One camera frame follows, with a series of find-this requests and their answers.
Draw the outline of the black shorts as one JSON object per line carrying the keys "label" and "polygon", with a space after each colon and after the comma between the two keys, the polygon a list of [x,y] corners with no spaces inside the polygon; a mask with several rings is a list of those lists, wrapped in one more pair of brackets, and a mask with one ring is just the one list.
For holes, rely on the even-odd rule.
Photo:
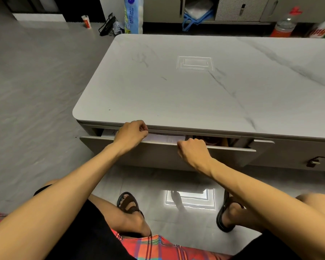
{"label": "black shorts", "polygon": [[[264,187],[264,183],[238,174],[238,181],[241,187],[234,187],[235,183],[225,183],[224,180],[217,180],[225,191],[235,191],[235,198],[241,200],[244,194],[239,195],[239,190],[253,191],[256,194],[268,195],[270,190],[278,193],[273,187]],[[139,210],[137,201],[129,193],[125,192],[120,197],[124,199],[124,207],[130,202],[135,202],[135,206],[122,210],[118,204],[118,209],[114,205],[100,199],[97,196],[90,196],[86,200],[81,210],[75,217],[66,232],[48,253],[45,260],[302,260],[288,245],[277,236],[264,230],[262,235],[251,241],[244,249],[234,256],[221,255],[209,251],[194,248],[186,248],[174,245],[160,236],[142,237],[140,233],[133,233],[136,236],[132,239],[122,238],[121,234],[110,228],[106,222],[102,210],[109,216],[114,216],[110,225],[117,231],[134,231],[133,227],[143,228],[145,222],[142,212]],[[269,194],[269,199],[265,202],[276,201],[273,194]],[[325,194],[309,193],[296,197],[297,200],[319,210],[325,214]]]}

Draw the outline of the black right sandal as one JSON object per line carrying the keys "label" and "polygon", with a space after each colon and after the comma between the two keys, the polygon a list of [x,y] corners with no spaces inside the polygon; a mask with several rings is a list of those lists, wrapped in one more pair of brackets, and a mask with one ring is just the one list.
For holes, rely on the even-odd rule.
{"label": "black right sandal", "polygon": [[222,217],[223,217],[226,209],[228,209],[232,203],[237,203],[241,206],[242,209],[244,209],[244,206],[242,206],[238,201],[236,201],[234,199],[234,196],[230,196],[230,193],[227,190],[224,190],[224,200],[223,200],[223,204],[217,214],[216,224],[217,224],[218,228],[222,232],[225,232],[225,233],[231,232],[235,227],[235,225],[230,225],[229,227],[227,227],[224,225],[224,223],[222,221]]}

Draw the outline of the person's left leg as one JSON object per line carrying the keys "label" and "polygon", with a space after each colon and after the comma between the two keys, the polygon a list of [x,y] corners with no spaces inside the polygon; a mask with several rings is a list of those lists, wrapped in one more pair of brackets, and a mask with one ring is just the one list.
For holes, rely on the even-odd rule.
{"label": "person's left leg", "polygon": [[60,238],[58,244],[90,246],[116,243],[113,231],[147,237],[151,230],[139,212],[127,214],[91,194],[97,180],[63,178],[44,186],[30,200],[38,227]]}

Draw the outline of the grey low cabinet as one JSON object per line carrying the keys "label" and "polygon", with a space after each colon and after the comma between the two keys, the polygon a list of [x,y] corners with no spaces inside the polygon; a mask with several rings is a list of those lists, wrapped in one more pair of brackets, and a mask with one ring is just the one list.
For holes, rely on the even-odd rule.
{"label": "grey low cabinet", "polygon": [[[277,22],[293,7],[302,10],[298,22],[320,23],[325,21],[325,0],[269,0],[258,22],[217,22],[215,15],[219,0],[214,3],[214,15],[203,24],[270,24]],[[182,23],[186,0],[144,0],[143,21],[154,23]]]}

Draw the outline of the blue pack of paper rolls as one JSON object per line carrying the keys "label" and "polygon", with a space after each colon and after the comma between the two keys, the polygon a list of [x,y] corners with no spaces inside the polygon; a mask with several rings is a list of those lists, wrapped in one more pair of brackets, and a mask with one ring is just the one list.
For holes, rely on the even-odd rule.
{"label": "blue pack of paper rolls", "polygon": [[124,0],[125,34],[143,34],[144,0]]}

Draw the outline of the grey slatted cabinet door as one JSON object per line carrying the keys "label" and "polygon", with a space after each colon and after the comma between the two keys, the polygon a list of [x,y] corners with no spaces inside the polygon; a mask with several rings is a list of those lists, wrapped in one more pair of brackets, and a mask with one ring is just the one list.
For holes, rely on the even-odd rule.
{"label": "grey slatted cabinet door", "polygon": [[215,21],[258,22],[269,0],[219,0]]}

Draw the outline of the dark cabinet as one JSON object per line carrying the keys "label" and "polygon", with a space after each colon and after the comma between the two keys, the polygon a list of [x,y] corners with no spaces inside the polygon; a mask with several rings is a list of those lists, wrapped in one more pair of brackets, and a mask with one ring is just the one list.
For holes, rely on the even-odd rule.
{"label": "dark cabinet", "polygon": [[88,15],[90,22],[104,22],[100,0],[1,0],[11,13],[62,14],[66,22],[82,22]]}

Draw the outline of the person's right leg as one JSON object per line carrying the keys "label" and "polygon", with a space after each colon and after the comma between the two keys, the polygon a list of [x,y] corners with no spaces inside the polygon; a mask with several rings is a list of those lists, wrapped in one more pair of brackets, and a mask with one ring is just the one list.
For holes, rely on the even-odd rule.
{"label": "person's right leg", "polygon": [[[297,196],[296,199],[325,214],[325,194],[304,193]],[[249,209],[242,209],[237,203],[232,203],[229,208],[226,209],[222,221],[227,227],[235,225],[246,227],[260,233],[265,231],[262,221]]]}

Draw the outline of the person's right forearm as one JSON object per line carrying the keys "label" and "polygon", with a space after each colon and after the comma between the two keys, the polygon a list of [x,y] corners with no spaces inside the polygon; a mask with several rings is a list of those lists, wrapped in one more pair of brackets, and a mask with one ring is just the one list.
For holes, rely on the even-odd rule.
{"label": "person's right forearm", "polygon": [[251,209],[299,257],[325,260],[324,213],[213,158],[199,170]]}

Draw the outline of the person's left hand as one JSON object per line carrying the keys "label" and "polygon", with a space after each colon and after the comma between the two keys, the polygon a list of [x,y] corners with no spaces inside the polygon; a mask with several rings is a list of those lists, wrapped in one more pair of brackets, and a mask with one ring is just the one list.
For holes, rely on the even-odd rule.
{"label": "person's left hand", "polygon": [[135,148],[142,140],[135,140],[130,135],[130,122],[126,122],[117,131],[113,141],[114,149],[117,157],[121,157]]}

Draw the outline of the blue bag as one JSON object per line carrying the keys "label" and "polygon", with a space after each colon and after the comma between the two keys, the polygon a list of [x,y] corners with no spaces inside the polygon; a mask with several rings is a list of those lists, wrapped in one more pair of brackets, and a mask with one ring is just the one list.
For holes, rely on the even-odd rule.
{"label": "blue bag", "polygon": [[214,9],[207,11],[202,17],[195,19],[191,17],[187,12],[184,13],[182,22],[182,31],[187,32],[192,25],[199,25],[203,21],[210,19],[214,15]]}

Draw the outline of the person's right hand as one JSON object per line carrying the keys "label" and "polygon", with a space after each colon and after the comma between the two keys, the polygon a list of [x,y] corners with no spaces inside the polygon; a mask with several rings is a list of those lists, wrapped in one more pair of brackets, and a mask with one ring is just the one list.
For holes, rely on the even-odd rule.
{"label": "person's right hand", "polygon": [[210,170],[212,164],[212,157],[209,154],[208,149],[204,153],[187,153],[179,155],[195,170],[207,176],[211,175]]}

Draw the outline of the white plinth panel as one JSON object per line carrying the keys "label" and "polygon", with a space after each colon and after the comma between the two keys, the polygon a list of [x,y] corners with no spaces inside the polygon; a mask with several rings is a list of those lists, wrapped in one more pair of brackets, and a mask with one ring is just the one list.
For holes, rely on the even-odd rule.
{"label": "white plinth panel", "polygon": [[62,14],[13,13],[17,21],[66,22]]}

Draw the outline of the clear bottle with red cap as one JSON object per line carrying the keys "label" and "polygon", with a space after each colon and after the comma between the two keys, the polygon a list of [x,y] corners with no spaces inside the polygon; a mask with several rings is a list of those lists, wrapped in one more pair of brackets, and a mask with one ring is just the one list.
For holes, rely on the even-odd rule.
{"label": "clear bottle with red cap", "polygon": [[290,37],[291,33],[295,29],[298,19],[302,14],[302,10],[299,6],[295,6],[291,11],[282,17],[275,25],[272,33],[269,37],[275,38],[287,38]]}

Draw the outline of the white red green packet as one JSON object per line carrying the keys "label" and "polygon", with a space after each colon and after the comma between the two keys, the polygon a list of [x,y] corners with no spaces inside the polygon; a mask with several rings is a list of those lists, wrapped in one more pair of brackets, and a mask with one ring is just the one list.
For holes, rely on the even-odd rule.
{"label": "white red green packet", "polygon": [[323,38],[325,36],[325,21],[322,23],[316,23],[312,26],[311,30],[307,34],[308,38]]}

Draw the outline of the white cloth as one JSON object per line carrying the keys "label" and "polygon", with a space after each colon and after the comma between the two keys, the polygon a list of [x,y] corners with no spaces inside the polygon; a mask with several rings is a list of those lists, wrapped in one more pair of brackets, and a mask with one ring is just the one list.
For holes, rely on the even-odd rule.
{"label": "white cloth", "polygon": [[198,19],[214,6],[212,0],[186,0],[185,12],[191,17]]}

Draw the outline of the black sandal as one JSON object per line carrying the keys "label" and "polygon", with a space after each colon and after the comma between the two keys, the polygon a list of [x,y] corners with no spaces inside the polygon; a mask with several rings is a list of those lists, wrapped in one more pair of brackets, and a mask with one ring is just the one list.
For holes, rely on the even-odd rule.
{"label": "black sandal", "polygon": [[235,225],[230,225],[229,227],[227,227],[224,225],[224,223],[222,221],[222,217],[223,217],[226,209],[228,209],[232,203],[237,203],[241,206],[242,209],[244,209],[244,206],[242,206],[238,201],[236,201],[234,199],[234,196],[230,196],[230,193],[227,190],[224,190],[224,200],[223,200],[223,204],[217,214],[216,224],[217,224],[218,228],[222,232],[225,232],[225,233],[231,232],[235,227]]}
{"label": "black sandal", "polygon": [[139,209],[139,205],[135,197],[130,192],[123,192],[117,200],[117,208],[127,214],[133,214],[134,212],[139,212],[142,217],[144,215]]}

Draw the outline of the black left sandal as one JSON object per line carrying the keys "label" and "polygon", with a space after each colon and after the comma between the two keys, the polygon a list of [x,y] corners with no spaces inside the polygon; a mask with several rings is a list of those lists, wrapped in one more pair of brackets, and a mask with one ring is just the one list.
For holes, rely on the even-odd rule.
{"label": "black left sandal", "polygon": [[144,215],[139,209],[139,205],[135,197],[130,192],[123,192],[117,200],[117,208],[127,214],[133,214],[134,212],[139,212],[142,217]]}

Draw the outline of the person's leg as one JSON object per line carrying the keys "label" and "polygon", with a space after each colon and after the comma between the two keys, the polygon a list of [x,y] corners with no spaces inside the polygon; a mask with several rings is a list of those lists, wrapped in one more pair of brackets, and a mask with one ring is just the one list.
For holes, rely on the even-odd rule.
{"label": "person's leg", "polygon": [[90,246],[116,243],[113,231],[147,237],[151,230],[139,212],[127,214],[91,194],[97,180],[63,178],[44,186],[30,200],[38,227],[60,238],[58,244]]}
{"label": "person's leg", "polygon": [[[325,194],[304,193],[297,196],[296,199],[325,214]],[[232,203],[229,208],[226,209],[222,221],[227,227],[235,225],[246,227],[260,233],[265,231],[262,221],[249,209],[242,209],[237,203]]]}

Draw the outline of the person's left forearm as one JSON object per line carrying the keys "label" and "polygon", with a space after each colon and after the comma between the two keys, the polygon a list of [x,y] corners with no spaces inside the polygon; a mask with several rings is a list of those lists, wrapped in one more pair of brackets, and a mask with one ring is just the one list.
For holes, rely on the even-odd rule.
{"label": "person's left forearm", "polygon": [[114,142],[0,222],[0,260],[44,260],[110,167],[128,150]]}

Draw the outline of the grey table drawer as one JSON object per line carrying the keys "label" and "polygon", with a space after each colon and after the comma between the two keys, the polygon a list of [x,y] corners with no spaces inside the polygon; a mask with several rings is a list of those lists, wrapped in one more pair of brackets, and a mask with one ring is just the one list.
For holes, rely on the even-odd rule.
{"label": "grey table drawer", "polygon": [[[214,159],[230,167],[243,167],[274,146],[274,141],[254,139],[248,148],[207,146]],[[193,169],[178,154],[177,144],[140,143],[137,147],[120,157],[120,165],[149,167],[167,170]]]}

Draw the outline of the red plaid cloth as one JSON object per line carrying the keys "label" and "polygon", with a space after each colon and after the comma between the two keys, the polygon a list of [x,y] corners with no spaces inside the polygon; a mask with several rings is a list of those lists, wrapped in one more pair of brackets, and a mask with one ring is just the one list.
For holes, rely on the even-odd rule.
{"label": "red plaid cloth", "polygon": [[113,234],[117,238],[116,243],[103,246],[95,244],[85,247],[57,242],[45,260],[229,260],[232,257],[175,245],[160,235],[131,237],[115,231]]}

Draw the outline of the white papers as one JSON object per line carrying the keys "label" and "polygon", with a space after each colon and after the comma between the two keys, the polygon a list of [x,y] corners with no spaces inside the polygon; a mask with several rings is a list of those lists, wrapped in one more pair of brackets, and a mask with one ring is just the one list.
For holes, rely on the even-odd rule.
{"label": "white papers", "polygon": [[[100,135],[100,139],[115,139],[117,130],[104,129]],[[142,139],[142,143],[152,144],[177,144],[178,141],[186,140],[186,135],[164,135],[149,133],[145,138]]]}

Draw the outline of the grey marble-top coffee table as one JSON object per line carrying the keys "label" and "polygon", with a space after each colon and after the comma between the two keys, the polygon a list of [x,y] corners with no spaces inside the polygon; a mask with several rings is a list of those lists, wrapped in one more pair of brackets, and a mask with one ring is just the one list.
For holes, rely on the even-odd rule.
{"label": "grey marble-top coffee table", "polygon": [[73,109],[94,154],[104,129],[248,148],[254,139],[325,142],[325,39],[121,34]]}

